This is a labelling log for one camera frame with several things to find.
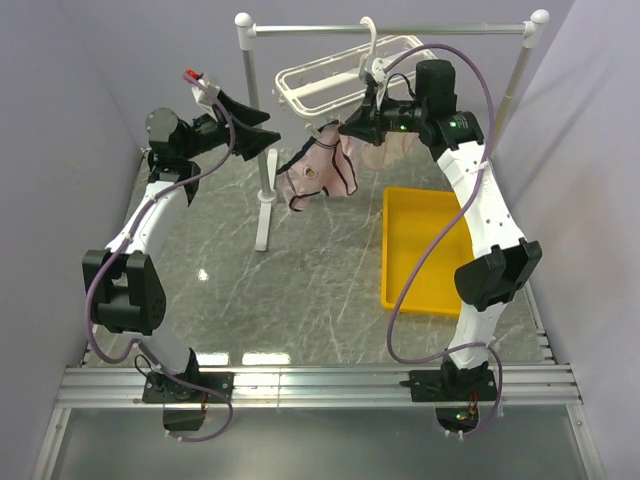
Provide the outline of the white pink underwear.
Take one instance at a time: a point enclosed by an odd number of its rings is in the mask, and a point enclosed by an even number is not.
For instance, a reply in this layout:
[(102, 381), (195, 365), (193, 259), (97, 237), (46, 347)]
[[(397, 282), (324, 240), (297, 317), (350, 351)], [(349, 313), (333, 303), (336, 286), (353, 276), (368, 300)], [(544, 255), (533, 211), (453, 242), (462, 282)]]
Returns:
[(361, 163), (373, 171), (389, 168), (409, 156), (418, 141), (416, 133), (389, 132), (380, 146), (365, 144), (361, 150)]

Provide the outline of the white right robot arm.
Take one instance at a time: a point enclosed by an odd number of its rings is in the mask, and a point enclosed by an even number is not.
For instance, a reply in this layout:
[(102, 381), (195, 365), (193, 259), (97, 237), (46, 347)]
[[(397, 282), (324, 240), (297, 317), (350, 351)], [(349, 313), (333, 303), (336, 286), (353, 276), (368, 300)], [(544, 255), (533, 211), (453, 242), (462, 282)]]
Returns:
[(506, 206), (488, 160), (491, 150), (475, 115), (457, 107), (456, 71), (447, 60), (415, 67), (409, 100), (387, 93), (391, 66), (376, 58), (365, 67), (360, 107), (341, 126), (343, 135), (380, 145), (389, 133), (415, 133), (449, 181), (465, 221), (473, 258), (458, 267), (454, 285), (461, 309), (454, 337), (437, 371), (411, 372), (415, 401), (496, 400), (499, 377), (489, 369), (489, 344), (499, 318), (542, 258)]

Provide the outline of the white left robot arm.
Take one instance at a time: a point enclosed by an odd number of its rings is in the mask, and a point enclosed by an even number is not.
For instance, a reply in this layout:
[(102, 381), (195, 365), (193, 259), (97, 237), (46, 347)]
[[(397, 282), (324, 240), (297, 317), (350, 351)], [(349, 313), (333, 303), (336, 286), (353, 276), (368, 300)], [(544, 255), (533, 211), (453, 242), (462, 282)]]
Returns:
[(166, 435), (198, 442), (207, 407), (230, 408), (234, 376), (201, 371), (195, 351), (174, 333), (154, 259), (193, 202), (205, 177), (195, 159), (226, 146), (227, 157), (251, 160), (276, 143), (277, 132), (262, 129), (268, 113), (243, 105), (224, 92), (195, 93), (203, 115), (187, 122), (169, 108), (148, 114), (150, 151), (143, 199), (123, 230), (103, 249), (82, 259), (85, 318), (91, 349), (105, 363), (128, 356), (144, 361), (142, 400), (163, 406)]

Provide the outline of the white plastic clip hanger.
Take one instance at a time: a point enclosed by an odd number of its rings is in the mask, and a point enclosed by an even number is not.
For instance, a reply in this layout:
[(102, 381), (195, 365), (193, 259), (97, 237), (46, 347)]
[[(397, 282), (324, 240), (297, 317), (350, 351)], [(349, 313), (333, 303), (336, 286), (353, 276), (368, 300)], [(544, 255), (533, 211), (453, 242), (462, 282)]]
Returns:
[(274, 90), (278, 104), (302, 119), (330, 116), (364, 97), (366, 84), (358, 76), (363, 55), (374, 54), (390, 65), (402, 53), (422, 44), (414, 35), (380, 37), (369, 17), (363, 17), (360, 24), (369, 34), (368, 43), (278, 72)]

